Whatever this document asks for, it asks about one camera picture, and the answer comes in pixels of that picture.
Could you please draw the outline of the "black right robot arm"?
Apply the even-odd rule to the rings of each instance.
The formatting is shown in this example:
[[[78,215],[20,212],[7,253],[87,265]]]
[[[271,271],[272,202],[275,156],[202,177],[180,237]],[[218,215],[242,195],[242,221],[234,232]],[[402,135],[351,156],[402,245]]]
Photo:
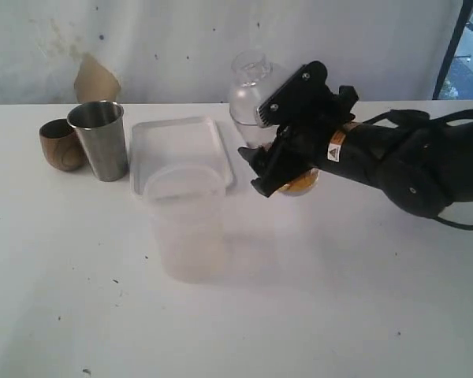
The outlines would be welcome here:
[[[260,115],[277,125],[267,147],[240,148],[270,196],[311,169],[382,191],[400,209],[434,219],[455,202],[473,202],[473,109],[433,118],[392,109],[359,123],[357,93],[343,86],[282,89]]]

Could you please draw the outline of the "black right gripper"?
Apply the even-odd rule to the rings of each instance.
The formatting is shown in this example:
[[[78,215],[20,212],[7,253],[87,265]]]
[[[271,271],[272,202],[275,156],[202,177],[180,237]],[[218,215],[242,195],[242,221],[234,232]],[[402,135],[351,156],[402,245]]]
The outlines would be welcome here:
[[[257,175],[251,185],[269,198],[278,192],[296,197],[308,193],[318,180],[315,162],[323,132],[338,131],[341,125],[355,119],[352,108],[359,101],[353,86],[341,85],[338,94],[315,100],[277,130],[267,146],[241,146],[239,155]]]

